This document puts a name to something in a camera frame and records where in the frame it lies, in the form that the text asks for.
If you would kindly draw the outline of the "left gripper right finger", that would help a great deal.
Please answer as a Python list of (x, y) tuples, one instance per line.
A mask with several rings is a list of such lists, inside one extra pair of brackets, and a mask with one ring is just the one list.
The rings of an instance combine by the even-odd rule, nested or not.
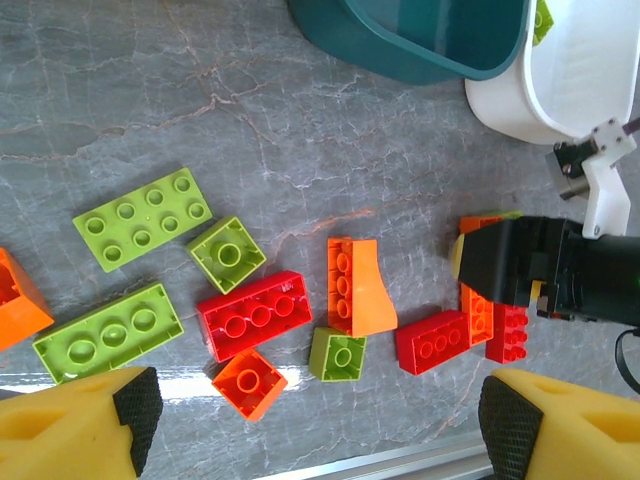
[(497, 479), (637, 479), (639, 403), (512, 368), (483, 382), (478, 416)]

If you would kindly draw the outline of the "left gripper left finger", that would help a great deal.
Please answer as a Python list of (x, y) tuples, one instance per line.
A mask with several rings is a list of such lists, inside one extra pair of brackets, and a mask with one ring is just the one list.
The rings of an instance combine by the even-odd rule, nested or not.
[(153, 367), (14, 392), (1, 400), (1, 477), (137, 479), (162, 411)]

